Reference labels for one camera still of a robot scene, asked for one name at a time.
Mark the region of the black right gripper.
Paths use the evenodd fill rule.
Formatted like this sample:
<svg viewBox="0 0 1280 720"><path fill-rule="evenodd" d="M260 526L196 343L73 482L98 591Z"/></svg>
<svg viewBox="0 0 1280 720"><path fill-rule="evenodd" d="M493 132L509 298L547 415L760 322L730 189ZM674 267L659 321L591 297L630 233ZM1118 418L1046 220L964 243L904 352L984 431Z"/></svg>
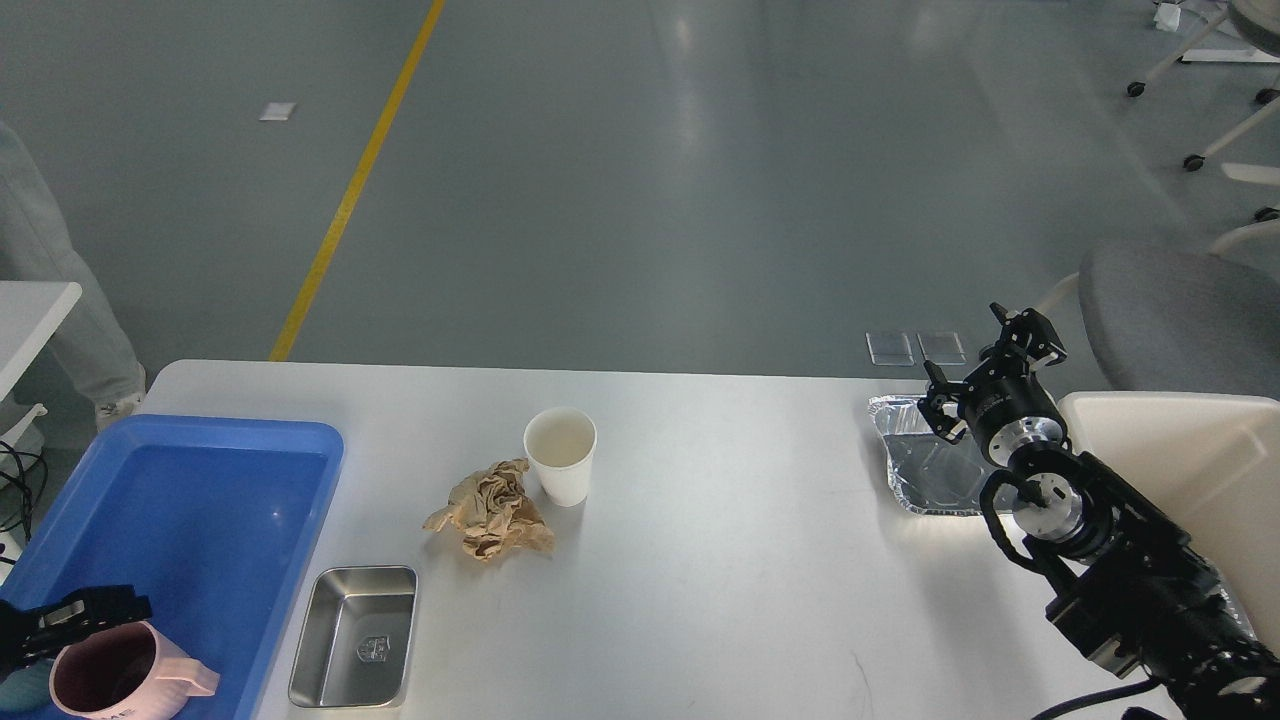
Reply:
<svg viewBox="0 0 1280 720"><path fill-rule="evenodd" d="M1000 324L998 338L986 348L992 372L950 380L940 365L924 360L925 395L916 409L931 432L950 445L970 433L986 459L1010 459L1024 445L1068 439L1068 424L1036 373L1068 360L1052 322L1027 307L1011 313L989 305Z"/></svg>

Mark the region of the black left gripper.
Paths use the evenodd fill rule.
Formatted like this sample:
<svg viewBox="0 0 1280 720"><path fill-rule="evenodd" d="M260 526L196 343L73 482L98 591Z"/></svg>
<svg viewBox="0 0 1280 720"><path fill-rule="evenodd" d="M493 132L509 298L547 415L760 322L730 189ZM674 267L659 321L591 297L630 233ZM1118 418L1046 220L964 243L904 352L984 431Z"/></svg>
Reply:
<svg viewBox="0 0 1280 720"><path fill-rule="evenodd" d="M38 609L19 609L1 601L1 682L46 659L49 650L32 637L41 632L69 632L119 626L150 619L150 597L133 585L92 585L72 591Z"/></svg>

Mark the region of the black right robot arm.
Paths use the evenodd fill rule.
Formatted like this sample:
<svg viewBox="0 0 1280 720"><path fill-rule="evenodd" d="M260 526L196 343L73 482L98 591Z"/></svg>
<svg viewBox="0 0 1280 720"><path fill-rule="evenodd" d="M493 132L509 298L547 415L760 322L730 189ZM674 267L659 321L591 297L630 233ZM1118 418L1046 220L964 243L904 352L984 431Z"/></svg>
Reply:
<svg viewBox="0 0 1280 720"><path fill-rule="evenodd" d="M1221 573L1190 534L1101 459L1075 451L1069 425L1039 383L1068 352L1034 310L989 306L998 338L961 380L925 361L916 409L941 439L970 436L991 465L978 495L989 537L1010 561L1043 577L1047 620L1115 676L1146 679L1084 694L1043 719L1167 692L1187 719L1275 719L1277 656L1238 620Z"/></svg>

